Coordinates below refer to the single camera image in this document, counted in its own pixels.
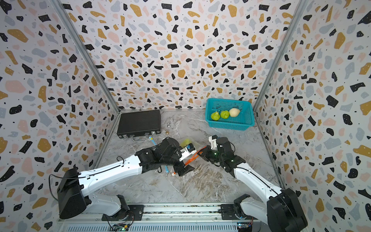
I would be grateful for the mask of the clear blue zip-top bag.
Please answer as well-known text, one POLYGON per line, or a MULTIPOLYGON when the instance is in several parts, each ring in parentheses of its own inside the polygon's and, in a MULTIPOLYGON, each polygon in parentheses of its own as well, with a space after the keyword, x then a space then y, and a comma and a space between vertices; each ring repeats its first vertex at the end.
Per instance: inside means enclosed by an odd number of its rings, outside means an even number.
POLYGON ((157 170, 162 165, 174 166, 179 161, 177 150, 179 143, 171 138, 166 137, 162 142, 153 149, 154 159, 147 165, 147 170, 157 170))

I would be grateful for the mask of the clear red zip-top bag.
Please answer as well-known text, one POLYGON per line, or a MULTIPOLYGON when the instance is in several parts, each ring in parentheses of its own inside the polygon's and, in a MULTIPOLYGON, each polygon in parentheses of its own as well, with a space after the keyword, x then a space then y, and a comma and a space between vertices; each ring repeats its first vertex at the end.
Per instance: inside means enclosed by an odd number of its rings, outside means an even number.
POLYGON ((195 168, 190 166, 190 163, 198 157, 198 155, 201 153, 201 150, 204 148, 205 147, 202 147, 191 137, 184 138, 184 140, 180 144, 180 154, 177 154, 179 157, 180 168, 174 167, 172 176, 178 174, 180 177, 182 177, 185 174, 194 171, 195 168))

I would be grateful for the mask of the green lime fruit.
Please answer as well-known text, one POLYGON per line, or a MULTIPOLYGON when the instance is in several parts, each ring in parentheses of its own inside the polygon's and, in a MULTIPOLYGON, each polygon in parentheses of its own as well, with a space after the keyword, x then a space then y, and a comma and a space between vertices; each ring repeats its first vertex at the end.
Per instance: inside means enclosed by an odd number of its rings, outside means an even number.
POLYGON ((186 138, 181 144, 180 146, 183 148, 183 147, 186 147, 187 145, 189 145, 191 142, 191 140, 189 138, 186 138))

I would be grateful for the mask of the green pear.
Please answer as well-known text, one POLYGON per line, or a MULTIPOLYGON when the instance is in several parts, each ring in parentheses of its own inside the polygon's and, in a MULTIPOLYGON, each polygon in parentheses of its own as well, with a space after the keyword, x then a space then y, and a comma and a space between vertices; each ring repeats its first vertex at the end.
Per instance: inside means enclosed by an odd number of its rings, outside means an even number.
POLYGON ((219 121, 221 118, 220 114, 218 111, 215 111, 214 113, 211 114, 211 119, 213 121, 219 121))

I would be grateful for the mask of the green apple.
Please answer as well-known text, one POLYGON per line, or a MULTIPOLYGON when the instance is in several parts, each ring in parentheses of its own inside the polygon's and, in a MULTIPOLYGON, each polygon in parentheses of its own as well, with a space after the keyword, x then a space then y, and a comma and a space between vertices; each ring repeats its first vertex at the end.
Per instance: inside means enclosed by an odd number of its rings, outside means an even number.
POLYGON ((221 111, 221 113, 220 113, 220 117, 221 117, 222 119, 228 119, 228 118, 230 117, 230 112, 229 112, 228 110, 226 110, 226 111, 221 111))

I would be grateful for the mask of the beige round fruit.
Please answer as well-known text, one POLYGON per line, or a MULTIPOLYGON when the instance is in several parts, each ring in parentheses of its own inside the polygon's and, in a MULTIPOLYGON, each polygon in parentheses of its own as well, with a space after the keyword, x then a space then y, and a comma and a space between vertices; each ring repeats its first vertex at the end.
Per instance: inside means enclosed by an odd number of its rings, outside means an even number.
POLYGON ((238 108, 232 108, 232 109, 229 110, 229 112, 230 112, 230 117, 235 118, 235 117, 239 116, 241 111, 238 108))

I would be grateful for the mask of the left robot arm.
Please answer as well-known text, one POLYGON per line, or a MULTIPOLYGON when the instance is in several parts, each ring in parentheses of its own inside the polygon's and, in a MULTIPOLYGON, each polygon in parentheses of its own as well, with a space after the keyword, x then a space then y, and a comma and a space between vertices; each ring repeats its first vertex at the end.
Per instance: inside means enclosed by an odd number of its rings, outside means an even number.
POLYGON ((76 168, 66 171, 57 189, 60 219, 70 219, 82 213, 102 214, 102 220, 118 221, 135 216, 124 196, 106 196, 96 191, 124 178, 137 176, 162 166, 172 166, 179 176, 194 170, 184 159, 196 154, 193 144, 180 146, 166 137, 158 145, 144 148, 125 159, 88 171, 76 168))

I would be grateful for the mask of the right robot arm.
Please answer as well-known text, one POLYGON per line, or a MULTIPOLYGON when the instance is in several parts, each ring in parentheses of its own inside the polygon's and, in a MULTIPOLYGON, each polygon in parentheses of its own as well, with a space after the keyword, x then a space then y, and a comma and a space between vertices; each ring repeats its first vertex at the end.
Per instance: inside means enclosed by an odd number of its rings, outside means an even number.
POLYGON ((268 225, 272 232, 301 232, 308 226, 302 206, 292 189, 282 189, 258 174, 243 158, 235 155, 228 138, 213 135, 209 137, 209 142, 200 156, 243 182, 260 199, 256 201, 248 194, 235 199, 233 210, 238 218, 257 218, 268 225))

